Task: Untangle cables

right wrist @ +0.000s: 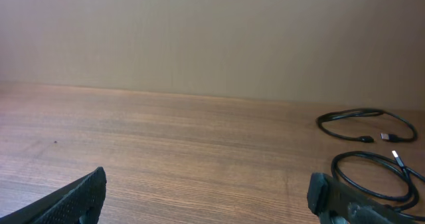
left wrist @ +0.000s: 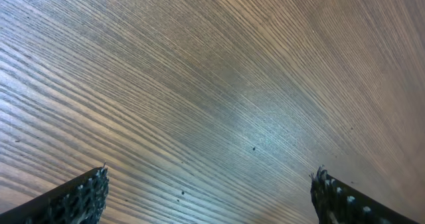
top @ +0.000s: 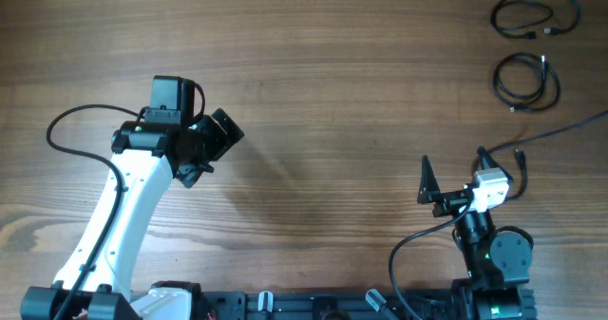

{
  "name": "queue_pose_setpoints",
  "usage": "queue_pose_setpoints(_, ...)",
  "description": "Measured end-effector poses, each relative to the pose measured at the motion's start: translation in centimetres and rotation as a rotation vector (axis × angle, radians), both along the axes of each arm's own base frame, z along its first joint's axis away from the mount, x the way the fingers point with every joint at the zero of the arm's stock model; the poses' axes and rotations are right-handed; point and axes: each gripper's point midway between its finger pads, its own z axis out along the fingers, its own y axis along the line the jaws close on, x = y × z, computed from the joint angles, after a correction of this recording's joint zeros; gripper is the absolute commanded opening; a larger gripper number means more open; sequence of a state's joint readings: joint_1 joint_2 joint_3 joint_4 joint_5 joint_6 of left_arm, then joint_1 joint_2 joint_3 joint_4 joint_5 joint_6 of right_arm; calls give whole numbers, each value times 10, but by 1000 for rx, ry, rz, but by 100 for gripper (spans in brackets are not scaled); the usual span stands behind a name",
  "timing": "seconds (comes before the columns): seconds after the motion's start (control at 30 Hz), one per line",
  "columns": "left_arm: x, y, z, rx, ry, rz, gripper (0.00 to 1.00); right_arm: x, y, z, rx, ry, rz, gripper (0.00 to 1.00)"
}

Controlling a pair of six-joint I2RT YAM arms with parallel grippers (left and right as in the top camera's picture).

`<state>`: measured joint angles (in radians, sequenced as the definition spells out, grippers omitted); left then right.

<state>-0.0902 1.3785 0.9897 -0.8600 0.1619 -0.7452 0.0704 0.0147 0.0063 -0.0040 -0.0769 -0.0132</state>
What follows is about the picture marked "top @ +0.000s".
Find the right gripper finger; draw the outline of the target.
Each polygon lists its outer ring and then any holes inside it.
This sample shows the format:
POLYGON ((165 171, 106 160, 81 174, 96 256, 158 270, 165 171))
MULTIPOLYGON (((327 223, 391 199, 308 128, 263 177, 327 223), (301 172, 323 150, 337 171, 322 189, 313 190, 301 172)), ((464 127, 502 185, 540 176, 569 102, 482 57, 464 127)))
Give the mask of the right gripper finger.
POLYGON ((427 155, 422 157, 422 173, 419 186, 417 202, 419 204, 430 204, 439 202, 442 193, 434 176, 431 163, 427 155))
POLYGON ((476 172, 476 181, 478 184, 489 182, 504 182, 510 184, 513 181, 512 176, 507 173, 500 164, 494 161, 483 146, 480 146, 477 149, 477 154, 479 163, 481 164, 481 169, 476 172))

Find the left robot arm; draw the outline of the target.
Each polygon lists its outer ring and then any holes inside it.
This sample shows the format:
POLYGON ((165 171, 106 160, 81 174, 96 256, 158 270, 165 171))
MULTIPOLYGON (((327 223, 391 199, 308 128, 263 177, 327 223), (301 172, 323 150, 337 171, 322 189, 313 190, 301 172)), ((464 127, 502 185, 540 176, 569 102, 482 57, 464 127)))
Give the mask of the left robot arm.
POLYGON ((244 136, 222 110, 195 105, 201 86, 155 76, 150 104, 111 140, 102 195, 85 232, 53 283, 31 287, 24 319, 215 319, 200 284, 161 281, 131 298, 134 266, 151 217, 171 183, 191 188, 244 136))

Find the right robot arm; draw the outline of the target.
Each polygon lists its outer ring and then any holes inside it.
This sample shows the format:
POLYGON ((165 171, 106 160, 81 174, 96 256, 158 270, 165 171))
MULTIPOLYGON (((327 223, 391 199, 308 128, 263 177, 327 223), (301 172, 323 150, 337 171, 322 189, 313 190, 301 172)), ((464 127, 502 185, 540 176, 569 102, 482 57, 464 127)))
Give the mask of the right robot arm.
POLYGON ((440 190, 430 160, 422 158, 417 201, 432 204, 435 217, 450 216, 468 278, 452 282, 454 319, 536 319, 529 282, 534 241, 515 226, 496 227, 490 210, 506 202, 513 180, 485 148, 478 149, 481 169, 472 181, 452 192, 440 190))

